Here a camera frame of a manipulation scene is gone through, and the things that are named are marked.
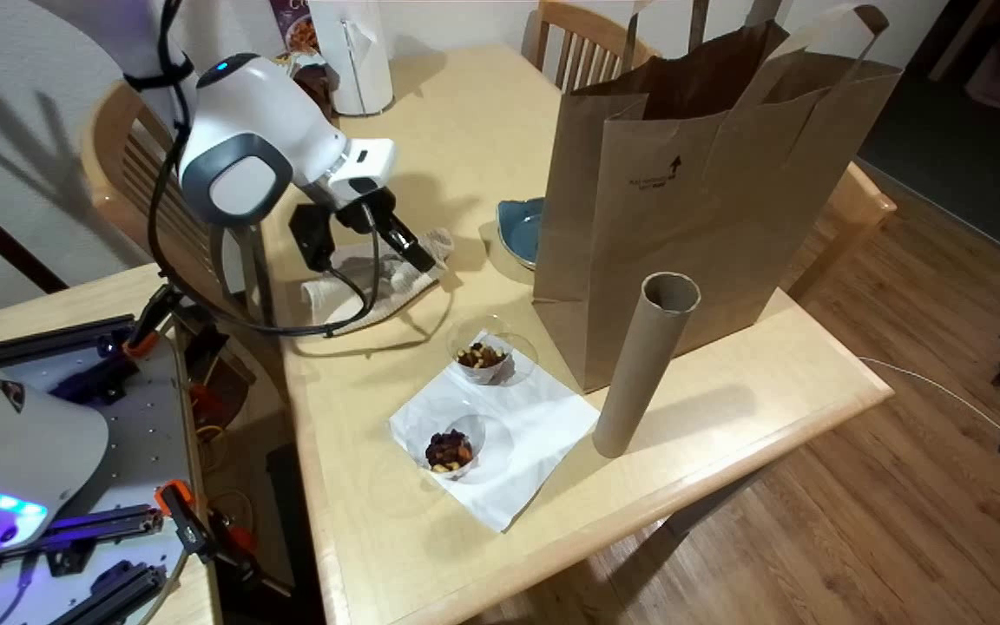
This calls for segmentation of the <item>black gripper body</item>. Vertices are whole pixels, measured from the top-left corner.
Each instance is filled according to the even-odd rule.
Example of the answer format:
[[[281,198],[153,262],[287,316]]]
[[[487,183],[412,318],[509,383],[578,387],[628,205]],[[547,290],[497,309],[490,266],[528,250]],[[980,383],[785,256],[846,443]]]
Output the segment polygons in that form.
[[[335,256],[330,221],[342,221],[353,232],[377,232],[386,240],[410,266],[432,271],[433,256],[424,243],[397,217],[397,193],[378,186],[346,205],[338,205],[327,191],[298,205],[287,217],[287,232],[314,271],[327,271]]]

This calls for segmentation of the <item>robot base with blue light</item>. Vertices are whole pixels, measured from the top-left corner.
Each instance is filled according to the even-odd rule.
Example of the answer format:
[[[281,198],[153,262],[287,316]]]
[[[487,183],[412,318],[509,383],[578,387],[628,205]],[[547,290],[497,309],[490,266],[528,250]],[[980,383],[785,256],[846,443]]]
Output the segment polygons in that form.
[[[44,533],[108,451],[108,420],[0,371],[0,554]]]

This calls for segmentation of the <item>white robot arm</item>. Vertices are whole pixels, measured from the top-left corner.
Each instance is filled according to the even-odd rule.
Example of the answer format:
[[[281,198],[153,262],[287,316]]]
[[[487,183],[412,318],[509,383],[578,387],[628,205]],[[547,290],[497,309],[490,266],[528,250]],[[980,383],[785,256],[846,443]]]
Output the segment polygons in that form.
[[[165,183],[179,181],[189,209],[213,224],[259,224],[287,186],[311,198],[292,232],[314,271],[330,266],[330,217],[353,232],[377,232],[419,274],[437,260],[397,217],[392,137],[350,137],[323,109],[271,60],[234,52],[217,60],[184,90],[193,60],[175,60],[169,23],[180,0],[165,0],[156,36],[156,76],[132,76],[137,90],[169,85],[179,136],[153,172],[147,224],[156,224]]]

